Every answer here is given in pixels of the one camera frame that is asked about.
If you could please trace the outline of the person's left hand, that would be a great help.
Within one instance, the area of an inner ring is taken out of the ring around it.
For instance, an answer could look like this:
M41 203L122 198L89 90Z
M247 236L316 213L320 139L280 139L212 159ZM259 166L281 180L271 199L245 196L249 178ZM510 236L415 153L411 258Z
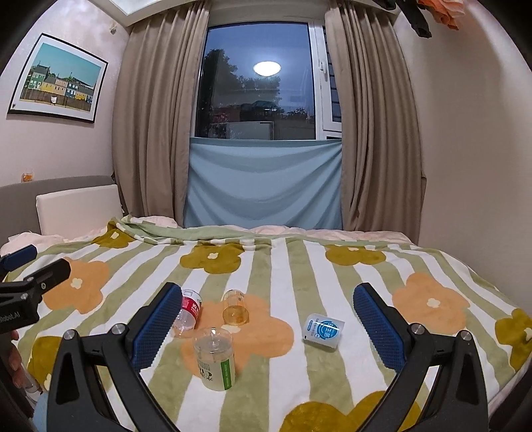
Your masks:
M24 388L26 378L24 374L24 367L22 357L14 341L19 339L19 333L17 330L13 330L10 333L10 342L8 344L7 362L9 365L9 372L13 380L13 384L18 389Z

